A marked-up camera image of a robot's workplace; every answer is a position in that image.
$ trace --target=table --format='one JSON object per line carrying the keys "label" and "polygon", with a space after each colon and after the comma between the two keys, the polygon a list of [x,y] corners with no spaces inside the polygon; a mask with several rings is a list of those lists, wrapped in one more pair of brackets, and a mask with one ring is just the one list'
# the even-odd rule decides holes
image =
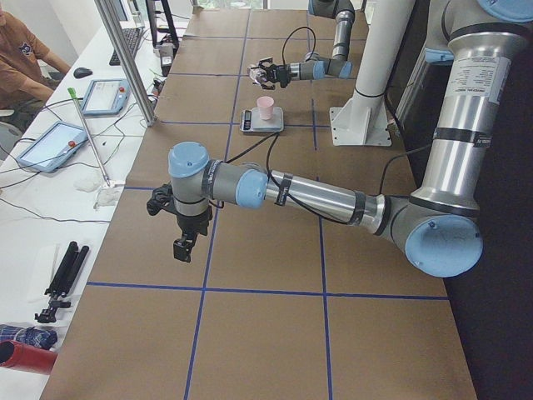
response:
{"label": "table", "polygon": [[[62,80],[48,104],[60,102],[70,98],[67,88],[73,87],[77,95],[82,97],[92,79],[123,78],[121,67],[108,65],[112,55],[112,45],[106,30],[102,27],[80,58],[72,66],[71,72]],[[153,78],[161,71],[159,58],[152,52],[152,43],[144,41],[136,56],[137,67],[144,85],[148,88]],[[86,67],[93,70],[94,74],[83,79],[75,79],[72,72],[77,67]],[[117,124],[124,131],[123,136],[116,128],[111,127],[106,132],[95,137],[98,151],[103,160],[108,159],[113,150],[119,145],[117,153],[111,157],[106,165],[110,177],[114,180],[125,180],[137,150],[141,144],[146,125],[142,114],[135,104],[133,95],[126,105],[126,116]],[[52,106],[51,109],[65,122],[81,125],[76,110],[71,103]],[[117,118],[123,116],[121,112],[117,117],[90,118],[87,120],[92,134],[103,132]],[[37,138],[48,127],[57,121],[57,117],[49,111],[41,112],[31,127],[26,131],[25,138]],[[30,143],[21,142],[12,151],[17,156]],[[77,151],[67,164],[87,163],[96,166],[96,160],[89,146]],[[16,183],[32,176],[32,172],[11,171],[17,164],[10,157],[0,167],[0,187]],[[110,221],[115,211],[114,206],[93,209],[96,192],[81,192],[74,185],[77,181],[101,177],[97,168],[82,164],[63,168],[53,174],[41,173],[36,177],[16,186],[5,188],[0,195],[2,199],[18,206],[28,208],[35,213],[60,219],[76,218],[79,220]],[[50,259],[39,260],[50,249],[57,249],[56,267],[67,245],[75,240],[80,247],[88,245],[90,252],[84,263],[77,284],[72,288],[70,297],[73,306],[57,312],[58,322],[50,324],[58,333],[59,348],[67,332],[72,316],[76,310],[78,299],[91,272],[92,265],[102,244],[108,223],[94,222],[54,222],[45,221],[34,217],[27,211],[14,208],[0,202],[0,249],[2,254],[2,279],[0,279],[0,323],[11,323],[16,326],[34,326],[33,314],[39,313],[47,307],[49,297],[40,296],[47,287],[46,280],[32,284],[32,275],[46,276]],[[0,368],[0,398],[1,399],[31,399],[38,398],[47,381],[46,376],[5,370]]]}
{"label": "table", "polygon": [[[352,33],[357,66],[367,35]],[[264,92],[247,65],[273,55],[299,26],[330,53],[335,23],[303,11],[203,10],[187,29],[126,190],[98,252],[42,399],[230,398],[472,399],[474,393],[440,279],[413,268],[392,244],[361,229],[265,204],[216,210],[190,264],[172,257],[175,218],[150,217],[146,201],[168,181],[174,144],[204,143],[229,158],[258,139],[238,130],[240,112]],[[306,32],[286,59],[311,47]],[[351,80],[294,82],[269,93],[286,129],[276,170],[366,193],[403,151],[333,147],[329,107]],[[267,147],[242,161],[264,163]],[[389,193],[414,188],[407,160]]]}

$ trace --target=pink cup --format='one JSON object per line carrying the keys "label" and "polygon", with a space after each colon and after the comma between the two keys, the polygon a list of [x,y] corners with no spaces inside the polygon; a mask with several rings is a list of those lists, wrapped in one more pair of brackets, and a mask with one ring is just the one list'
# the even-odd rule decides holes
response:
{"label": "pink cup", "polygon": [[267,120],[272,118],[272,113],[274,112],[274,99],[270,96],[262,96],[258,98],[257,108],[259,109],[260,119]]}

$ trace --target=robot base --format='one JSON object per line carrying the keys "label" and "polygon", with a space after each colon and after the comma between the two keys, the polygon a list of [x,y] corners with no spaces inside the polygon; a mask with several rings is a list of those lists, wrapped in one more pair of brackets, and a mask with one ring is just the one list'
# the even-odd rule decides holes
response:
{"label": "robot base", "polygon": [[371,109],[357,123],[351,122],[351,102],[344,107],[330,108],[331,135],[335,146],[390,146],[391,136],[387,131],[388,120],[382,103],[376,116],[374,127],[369,127]]}

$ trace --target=tablet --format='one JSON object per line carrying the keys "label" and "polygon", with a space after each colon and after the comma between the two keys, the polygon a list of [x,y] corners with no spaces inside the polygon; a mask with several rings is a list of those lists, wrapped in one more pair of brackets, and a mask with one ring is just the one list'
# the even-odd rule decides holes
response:
{"label": "tablet", "polygon": [[117,115],[126,104],[130,85],[126,79],[93,80],[82,102],[83,115],[106,117]]}
{"label": "tablet", "polygon": [[58,121],[16,159],[21,166],[51,173],[86,141],[87,133],[82,127]]}

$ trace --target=computer mouse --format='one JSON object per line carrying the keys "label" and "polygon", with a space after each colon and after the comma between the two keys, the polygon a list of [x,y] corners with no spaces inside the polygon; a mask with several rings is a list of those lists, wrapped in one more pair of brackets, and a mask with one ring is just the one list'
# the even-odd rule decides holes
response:
{"label": "computer mouse", "polygon": [[74,77],[76,79],[88,77],[89,75],[92,75],[92,71],[89,68],[80,67],[74,70]]}

